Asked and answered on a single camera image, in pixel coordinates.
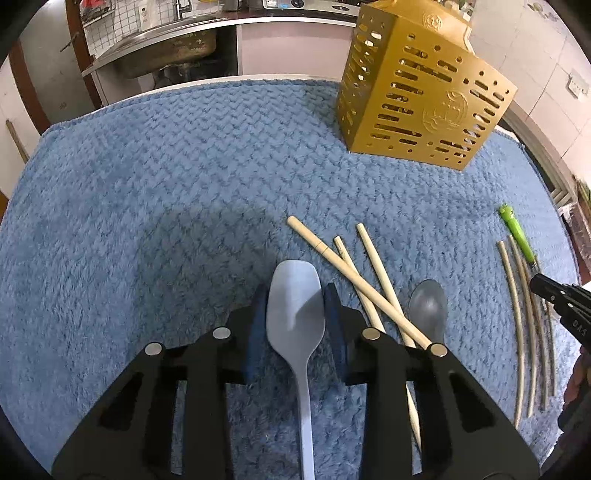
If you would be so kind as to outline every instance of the tiled wall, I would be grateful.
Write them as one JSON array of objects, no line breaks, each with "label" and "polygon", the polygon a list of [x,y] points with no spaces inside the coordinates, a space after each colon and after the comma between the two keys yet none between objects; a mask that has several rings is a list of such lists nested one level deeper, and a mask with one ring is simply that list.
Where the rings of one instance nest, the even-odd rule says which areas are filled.
[{"label": "tiled wall", "polygon": [[[88,25],[85,28],[86,42],[91,55],[100,57],[119,40],[139,31],[138,7],[145,0],[113,0],[115,12]],[[196,17],[220,9],[217,1],[199,2],[192,0],[192,12],[183,14],[183,18]],[[154,16],[153,24],[164,25],[174,21],[174,0],[147,0],[149,12]]]},{"label": "tiled wall", "polygon": [[25,164],[6,128],[7,119],[31,155],[39,142],[39,133],[25,110],[8,59],[0,67],[0,191],[10,198]]},{"label": "tiled wall", "polygon": [[566,25],[543,0],[478,0],[472,26],[476,54],[517,85],[516,103],[591,184],[591,98],[566,88],[572,70],[591,85],[591,64]]}]

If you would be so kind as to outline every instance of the perforated basket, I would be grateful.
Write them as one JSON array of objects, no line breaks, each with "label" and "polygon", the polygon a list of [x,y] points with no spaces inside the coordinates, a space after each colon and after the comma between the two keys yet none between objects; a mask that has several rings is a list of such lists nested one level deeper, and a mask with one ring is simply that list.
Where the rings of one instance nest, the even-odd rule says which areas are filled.
[{"label": "perforated basket", "polygon": [[404,13],[401,5],[361,7],[337,97],[345,142],[462,170],[517,88],[468,50],[469,26],[445,7],[415,1],[409,19],[392,13]]}]

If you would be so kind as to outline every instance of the spoon handle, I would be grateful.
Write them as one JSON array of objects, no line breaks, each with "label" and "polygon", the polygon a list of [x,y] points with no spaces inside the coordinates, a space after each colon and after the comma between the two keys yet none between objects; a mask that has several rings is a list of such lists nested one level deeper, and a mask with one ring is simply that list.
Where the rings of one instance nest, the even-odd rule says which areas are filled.
[{"label": "spoon handle", "polygon": [[303,480],[314,480],[314,447],[312,444],[312,413],[308,388],[307,365],[295,372],[297,399],[300,408],[300,464]]}]

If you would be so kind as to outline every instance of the embossed logo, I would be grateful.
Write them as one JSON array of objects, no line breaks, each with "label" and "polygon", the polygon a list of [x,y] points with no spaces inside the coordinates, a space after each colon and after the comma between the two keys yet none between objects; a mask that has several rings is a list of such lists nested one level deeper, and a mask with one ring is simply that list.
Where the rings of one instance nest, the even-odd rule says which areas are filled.
[{"label": "embossed logo", "polygon": [[439,30],[441,25],[443,24],[443,20],[441,17],[434,14],[424,14],[423,15],[423,25],[426,28],[430,28],[431,30]]},{"label": "embossed logo", "polygon": [[446,92],[440,103],[423,110],[423,125],[431,133],[457,129],[468,113],[468,101],[462,92]]}]

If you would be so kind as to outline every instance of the green utensil handle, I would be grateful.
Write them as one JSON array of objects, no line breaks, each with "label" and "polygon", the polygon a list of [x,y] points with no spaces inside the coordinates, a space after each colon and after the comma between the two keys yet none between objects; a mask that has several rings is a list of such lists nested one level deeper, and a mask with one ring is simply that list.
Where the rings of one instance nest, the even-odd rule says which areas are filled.
[{"label": "green utensil handle", "polygon": [[521,248],[526,262],[532,265],[535,264],[534,252],[532,251],[530,244],[527,241],[527,238],[525,237],[525,233],[521,228],[521,225],[519,224],[517,218],[515,218],[515,215],[513,214],[513,208],[504,203],[499,208],[499,215],[505,221],[505,224],[511,232],[511,235],[513,235],[513,237],[515,238],[515,241],[517,241],[517,245],[519,245],[519,248]]}]

